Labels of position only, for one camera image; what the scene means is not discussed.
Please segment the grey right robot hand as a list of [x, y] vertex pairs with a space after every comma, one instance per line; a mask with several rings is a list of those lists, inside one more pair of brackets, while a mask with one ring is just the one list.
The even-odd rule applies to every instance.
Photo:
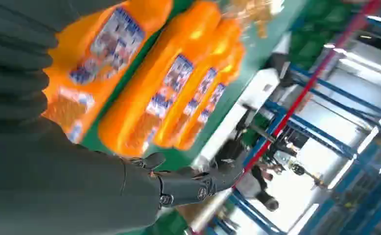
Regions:
[[152, 171], [70, 142], [48, 119], [0, 121], [0, 235], [115, 235], [154, 224], [163, 207], [230, 188], [240, 161], [208, 172]]

